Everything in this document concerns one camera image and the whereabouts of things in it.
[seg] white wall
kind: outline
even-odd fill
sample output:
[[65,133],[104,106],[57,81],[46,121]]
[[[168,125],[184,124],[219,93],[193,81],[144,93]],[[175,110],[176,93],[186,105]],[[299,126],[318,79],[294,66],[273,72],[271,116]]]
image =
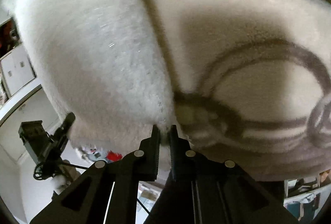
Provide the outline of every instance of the white wall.
[[19,127],[24,121],[34,120],[42,120],[45,130],[59,120],[43,89],[27,99],[0,127],[0,144],[15,161],[25,152],[25,147],[19,138]]
[[19,169],[0,146],[0,196],[20,223],[26,223],[21,190]]
[[[89,166],[86,161],[78,158],[70,142],[67,144],[61,157],[69,160],[72,164]],[[42,181],[37,181],[33,178],[34,167],[35,163],[30,156],[20,165],[20,187],[28,223],[51,202],[54,190],[50,178]]]

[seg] cabinet door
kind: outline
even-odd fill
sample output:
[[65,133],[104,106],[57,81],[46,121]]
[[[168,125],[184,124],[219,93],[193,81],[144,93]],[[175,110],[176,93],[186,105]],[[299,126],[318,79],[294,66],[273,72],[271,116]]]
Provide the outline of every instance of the cabinet door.
[[34,79],[28,55],[23,46],[17,46],[5,56],[1,60],[1,67],[10,95],[14,95]]

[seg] red object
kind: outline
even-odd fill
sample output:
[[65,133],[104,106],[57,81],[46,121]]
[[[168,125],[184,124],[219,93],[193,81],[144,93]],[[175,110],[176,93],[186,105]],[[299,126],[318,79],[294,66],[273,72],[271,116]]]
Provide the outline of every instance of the red object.
[[123,156],[121,154],[109,151],[106,158],[111,161],[118,161],[118,160],[121,160],[123,158]]

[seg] black cable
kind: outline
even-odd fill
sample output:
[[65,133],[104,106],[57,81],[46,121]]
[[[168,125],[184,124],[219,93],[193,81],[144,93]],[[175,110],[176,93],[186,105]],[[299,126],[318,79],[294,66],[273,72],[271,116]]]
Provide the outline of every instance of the black cable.
[[46,178],[46,177],[43,176],[42,171],[37,172],[37,170],[40,168],[40,166],[42,166],[42,165],[44,165],[46,163],[55,163],[55,164],[58,164],[58,165],[66,165],[66,166],[75,167],[75,168],[84,169],[84,170],[87,170],[88,169],[87,167],[83,167],[83,166],[79,166],[79,165],[74,165],[74,164],[66,163],[66,162],[62,162],[62,161],[47,161],[47,162],[42,161],[42,162],[38,163],[36,165],[36,167],[34,168],[34,179],[36,179],[36,180],[45,180],[45,179],[48,178],[48,177]]
[[84,169],[84,170],[88,169],[88,167],[74,165],[74,164],[66,163],[66,162],[57,162],[57,164],[66,165],[66,166],[75,167],[75,168]]
[[142,202],[137,198],[137,202],[141,205],[141,207],[149,214],[151,215],[151,213],[147,210],[147,208],[142,204]]

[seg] fluffy white fur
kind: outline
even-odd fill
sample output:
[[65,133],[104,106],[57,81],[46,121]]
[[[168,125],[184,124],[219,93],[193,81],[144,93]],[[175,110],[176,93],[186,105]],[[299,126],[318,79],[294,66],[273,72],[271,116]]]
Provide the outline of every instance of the fluffy white fur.
[[14,0],[31,62],[73,145],[122,154],[173,120],[170,80],[141,0]]
[[[241,42],[295,42],[331,69],[331,11],[323,0],[152,1],[175,90],[204,94],[197,82],[206,66]],[[69,111],[77,117],[74,146],[92,144],[126,154],[150,135],[152,124],[175,122],[170,78],[142,0],[15,0],[12,10],[47,96],[62,118]],[[212,97],[246,119],[284,120],[307,115],[321,90],[307,70],[269,63],[230,76]],[[330,153],[306,137],[286,143],[292,133],[250,131],[244,137],[255,143],[234,143],[209,128],[204,111],[199,115],[206,128],[186,133],[196,148],[204,147],[214,160],[231,158],[258,179],[296,178],[330,168]],[[268,148],[260,147],[266,140]],[[219,142],[228,147],[208,147]]]

